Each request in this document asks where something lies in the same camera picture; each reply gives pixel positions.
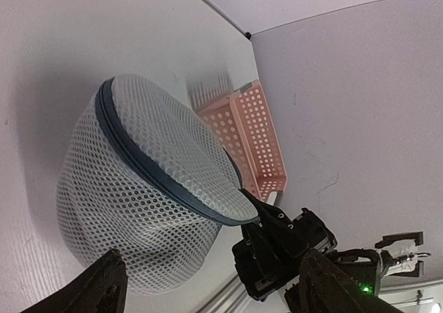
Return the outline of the pink perforated plastic basket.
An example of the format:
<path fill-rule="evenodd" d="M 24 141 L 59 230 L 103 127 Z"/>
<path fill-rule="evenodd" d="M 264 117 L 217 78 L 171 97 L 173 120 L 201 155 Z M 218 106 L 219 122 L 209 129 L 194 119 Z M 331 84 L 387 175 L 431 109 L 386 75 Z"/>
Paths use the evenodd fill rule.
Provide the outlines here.
<path fill-rule="evenodd" d="M 217 96 L 198 107 L 197 114 L 236 163 L 243 187 L 276 205 L 285 191 L 287 173 L 260 81 Z"/>

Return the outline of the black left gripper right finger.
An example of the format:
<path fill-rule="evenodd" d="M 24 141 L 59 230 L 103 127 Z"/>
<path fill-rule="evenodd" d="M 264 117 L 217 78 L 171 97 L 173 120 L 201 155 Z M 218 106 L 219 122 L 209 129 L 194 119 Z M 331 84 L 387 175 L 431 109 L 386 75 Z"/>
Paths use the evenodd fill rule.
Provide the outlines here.
<path fill-rule="evenodd" d="M 303 258 L 299 277 L 300 310 L 315 312 L 399 312 L 361 288 L 333 262 L 316 250 Z"/>

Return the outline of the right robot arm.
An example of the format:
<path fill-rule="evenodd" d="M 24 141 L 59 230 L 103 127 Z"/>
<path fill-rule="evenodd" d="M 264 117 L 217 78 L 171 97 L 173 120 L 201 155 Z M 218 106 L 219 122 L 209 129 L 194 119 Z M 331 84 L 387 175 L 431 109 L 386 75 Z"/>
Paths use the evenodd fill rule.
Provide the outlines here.
<path fill-rule="evenodd" d="M 257 222 L 241 227 L 243 238 L 232 248 L 237 275 L 252 299 L 264 301 L 297 278 L 302 260 L 311 250 L 333 262 L 364 294 L 377 294 L 381 282 L 377 253 L 360 249 L 339 252 L 335 235 L 313 211 L 303 208 L 299 216 L 290 219 L 246 189 L 241 192 L 259 215 Z"/>

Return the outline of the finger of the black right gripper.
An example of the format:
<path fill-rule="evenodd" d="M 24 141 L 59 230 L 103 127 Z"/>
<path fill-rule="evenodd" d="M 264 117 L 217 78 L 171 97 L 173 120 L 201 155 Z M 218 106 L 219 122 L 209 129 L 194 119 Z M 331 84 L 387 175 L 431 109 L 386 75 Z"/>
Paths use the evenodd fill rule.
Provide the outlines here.
<path fill-rule="evenodd" d="M 240 192 L 254 205 L 258 211 L 260 221 L 257 226 L 260 233 L 275 245 L 285 251 L 292 251 L 294 241 L 293 222 L 279 208 L 260 201 L 247 189 Z"/>
<path fill-rule="evenodd" d="M 286 283 L 282 239 L 284 227 L 271 224 L 241 226 L 243 239 L 232 252 L 239 279 L 247 292 L 275 292 Z"/>

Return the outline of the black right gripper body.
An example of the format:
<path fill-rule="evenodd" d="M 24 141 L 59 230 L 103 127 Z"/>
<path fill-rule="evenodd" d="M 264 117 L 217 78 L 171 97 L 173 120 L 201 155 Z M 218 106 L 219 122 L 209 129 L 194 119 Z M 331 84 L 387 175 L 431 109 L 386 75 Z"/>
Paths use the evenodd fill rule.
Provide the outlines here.
<path fill-rule="evenodd" d="M 322 254 L 327 254 L 337 246 L 334 234 L 313 211 L 303 208 L 299 216 L 290 220 L 293 222 L 294 241 L 291 245 L 293 250 L 284 250 L 283 253 L 286 275 L 286 283 L 283 286 L 299 275 L 300 264 L 309 250 L 315 249 Z M 273 292 L 247 293 L 256 301 L 264 301 Z"/>

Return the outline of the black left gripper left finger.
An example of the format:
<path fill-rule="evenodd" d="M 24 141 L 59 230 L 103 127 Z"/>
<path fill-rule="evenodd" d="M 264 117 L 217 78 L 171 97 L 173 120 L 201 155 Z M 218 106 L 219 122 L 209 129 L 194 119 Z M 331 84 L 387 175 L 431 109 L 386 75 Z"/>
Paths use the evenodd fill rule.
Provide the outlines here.
<path fill-rule="evenodd" d="M 123 312 L 127 298 L 126 265 L 110 249 L 59 291 L 25 309 L 36 312 Z"/>

